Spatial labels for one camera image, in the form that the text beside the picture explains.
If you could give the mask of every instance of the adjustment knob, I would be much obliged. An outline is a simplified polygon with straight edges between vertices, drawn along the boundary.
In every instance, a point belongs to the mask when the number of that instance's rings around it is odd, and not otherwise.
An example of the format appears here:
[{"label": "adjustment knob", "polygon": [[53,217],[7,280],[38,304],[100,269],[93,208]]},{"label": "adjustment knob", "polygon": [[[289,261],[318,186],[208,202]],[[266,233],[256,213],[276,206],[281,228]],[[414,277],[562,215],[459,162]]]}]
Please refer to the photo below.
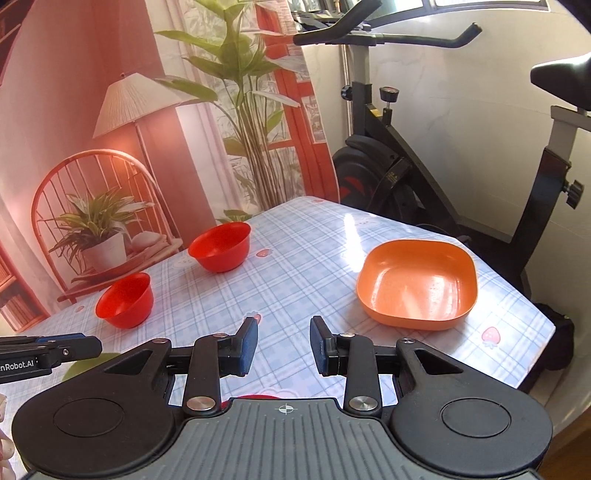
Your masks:
[{"label": "adjustment knob", "polygon": [[575,180],[570,186],[567,187],[566,190],[566,204],[573,209],[577,208],[577,205],[581,201],[581,197],[583,196],[583,192],[585,190],[585,185],[581,182]]},{"label": "adjustment knob", "polygon": [[343,100],[347,100],[348,102],[353,100],[353,87],[351,85],[345,85],[343,88],[341,88],[340,97]]},{"label": "adjustment knob", "polygon": [[379,97],[386,103],[395,103],[398,100],[400,90],[394,87],[380,87]]}]

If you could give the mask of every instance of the square bowl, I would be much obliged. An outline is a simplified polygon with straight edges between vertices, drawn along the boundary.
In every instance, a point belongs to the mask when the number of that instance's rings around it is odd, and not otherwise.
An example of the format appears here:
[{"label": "square bowl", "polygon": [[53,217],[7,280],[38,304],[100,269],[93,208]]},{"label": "square bowl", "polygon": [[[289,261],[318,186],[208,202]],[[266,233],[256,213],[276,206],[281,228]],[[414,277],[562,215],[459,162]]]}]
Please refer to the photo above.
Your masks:
[{"label": "square bowl", "polygon": [[377,322],[415,330],[455,327],[478,296],[470,255],[453,244],[394,240],[374,248],[356,287],[367,314]]}]

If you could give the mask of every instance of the printed backdrop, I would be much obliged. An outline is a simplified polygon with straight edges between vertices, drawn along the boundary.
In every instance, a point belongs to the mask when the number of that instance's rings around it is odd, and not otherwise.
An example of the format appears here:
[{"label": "printed backdrop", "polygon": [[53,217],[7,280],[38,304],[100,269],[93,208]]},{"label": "printed backdrop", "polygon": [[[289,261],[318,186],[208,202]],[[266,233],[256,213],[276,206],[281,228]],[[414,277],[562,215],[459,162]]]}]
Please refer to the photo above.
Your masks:
[{"label": "printed backdrop", "polygon": [[215,225],[338,201],[286,0],[12,0],[0,25],[3,331]]}]

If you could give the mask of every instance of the plaid tablecloth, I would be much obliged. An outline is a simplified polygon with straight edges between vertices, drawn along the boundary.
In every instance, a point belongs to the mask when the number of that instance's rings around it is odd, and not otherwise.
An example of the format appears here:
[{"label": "plaid tablecloth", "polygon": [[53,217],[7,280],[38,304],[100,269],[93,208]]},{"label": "plaid tablecloth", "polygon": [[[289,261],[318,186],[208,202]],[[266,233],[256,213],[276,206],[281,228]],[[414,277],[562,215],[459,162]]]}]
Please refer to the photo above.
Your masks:
[{"label": "plaid tablecloth", "polygon": [[[206,272],[183,251],[147,269],[154,290],[148,320],[119,330],[94,314],[96,293],[27,331],[27,335],[82,332],[96,335],[104,352],[123,352],[152,338],[173,346],[192,345],[203,335],[234,333],[246,316],[259,320],[259,342],[249,375],[226,377],[224,398],[244,394],[279,397],[336,397],[342,402],[345,380],[323,378],[310,350],[310,318],[322,315],[334,333],[355,332],[377,345],[394,345],[402,336],[417,338],[452,357],[517,387],[554,333],[553,324],[482,260],[472,255],[478,272],[478,301],[465,322],[444,332],[386,327],[362,310],[355,282],[367,253],[400,238],[453,242],[445,236],[403,225],[313,197],[301,197],[257,215],[251,252],[245,263],[226,274]],[[60,382],[67,365],[49,377],[0,385],[8,397],[5,423],[26,400]],[[384,404],[396,396],[389,376],[382,376]],[[178,378],[171,403],[182,399]],[[13,460],[17,476],[24,473]]]}]

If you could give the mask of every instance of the bike handlebar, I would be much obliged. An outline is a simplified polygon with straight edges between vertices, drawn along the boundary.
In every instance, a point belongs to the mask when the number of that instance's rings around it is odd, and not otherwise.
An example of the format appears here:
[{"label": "bike handlebar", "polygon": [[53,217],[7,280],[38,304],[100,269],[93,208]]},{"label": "bike handlebar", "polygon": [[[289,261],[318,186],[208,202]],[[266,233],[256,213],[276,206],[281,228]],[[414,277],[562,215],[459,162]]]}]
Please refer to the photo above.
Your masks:
[{"label": "bike handlebar", "polygon": [[434,38],[434,37],[420,37],[418,35],[398,35],[398,34],[383,34],[382,40],[384,43],[406,43],[411,45],[425,45],[430,47],[442,48],[460,48],[468,45],[478,35],[482,33],[482,27],[473,23],[456,38]]},{"label": "bike handlebar", "polygon": [[372,13],[382,5],[382,0],[361,0],[351,10],[343,15],[338,22],[327,28],[298,33],[294,35],[294,44],[313,45],[316,43],[330,43],[349,34],[351,30],[363,23]]},{"label": "bike handlebar", "polygon": [[482,28],[473,23],[457,38],[452,39],[422,37],[420,35],[352,33],[352,30],[363,23],[381,5],[382,0],[361,0],[333,25],[319,30],[298,33],[294,35],[293,42],[300,46],[318,43],[359,44],[366,46],[376,45],[378,43],[401,43],[442,48],[460,48],[468,45],[482,32]]}]

